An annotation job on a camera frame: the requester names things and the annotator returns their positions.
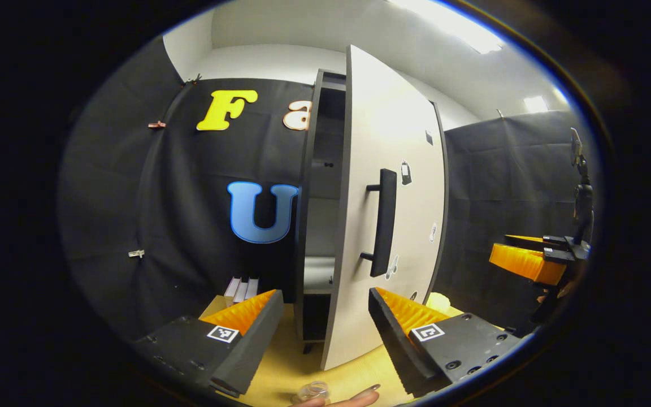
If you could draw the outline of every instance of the black curtain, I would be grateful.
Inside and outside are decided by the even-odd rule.
[[[600,163],[593,138],[568,111],[523,114],[444,132],[449,157],[449,216],[444,260],[434,291],[463,311],[473,312],[521,336],[534,326],[541,289],[489,262],[493,243],[509,235],[573,235],[574,188],[580,177],[571,165],[571,131],[584,143],[597,193]],[[599,196],[595,193],[596,214]],[[599,227],[599,218],[594,227]]]
[[[225,131],[197,131],[215,90],[251,89]],[[249,243],[230,227],[233,181],[259,183],[255,223],[274,222],[275,184],[298,185],[305,131],[282,119],[309,85],[279,80],[181,82],[157,38],[91,98],[70,135],[58,216],[72,278],[121,337],[198,317],[232,276],[294,299],[295,216],[285,238]],[[148,123],[162,120],[163,129]],[[142,258],[127,253],[143,249]]]

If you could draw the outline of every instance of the cabinet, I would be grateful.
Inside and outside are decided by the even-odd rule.
[[[355,46],[320,70],[297,218],[297,335],[330,369],[381,344],[368,289],[421,303],[441,259],[448,188],[437,106]]]

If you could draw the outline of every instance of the white cabinet door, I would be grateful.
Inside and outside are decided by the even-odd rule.
[[[355,46],[347,50],[346,122],[341,198],[336,230],[334,291],[321,368],[330,369],[382,345],[368,312],[368,290],[382,287],[423,303],[431,282],[444,224],[444,153],[434,106],[401,75]],[[392,196],[380,183],[395,172],[395,214],[378,219],[379,200]],[[371,276],[387,244],[374,247],[377,224],[393,224],[391,268]],[[381,263],[379,270],[386,270]]]

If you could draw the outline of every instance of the human hand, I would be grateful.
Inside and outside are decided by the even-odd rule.
[[[380,387],[380,384],[371,386],[368,389],[356,394],[356,396],[351,397],[348,400],[343,400],[339,402],[334,402],[334,404],[328,404],[329,407],[365,407],[366,405],[374,404],[378,400],[378,393],[376,389]],[[290,407],[323,407],[325,405],[325,399],[322,397],[316,397],[315,399],[310,399],[304,402],[299,402],[299,404],[291,405]]]

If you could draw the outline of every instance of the small jar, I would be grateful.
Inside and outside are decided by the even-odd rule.
[[[325,382],[313,382],[306,384],[301,387],[301,389],[294,394],[291,398],[293,404],[299,404],[299,402],[308,401],[310,399],[315,399],[316,397],[322,397],[326,400],[325,404],[330,404],[331,399],[328,394],[328,385]]]

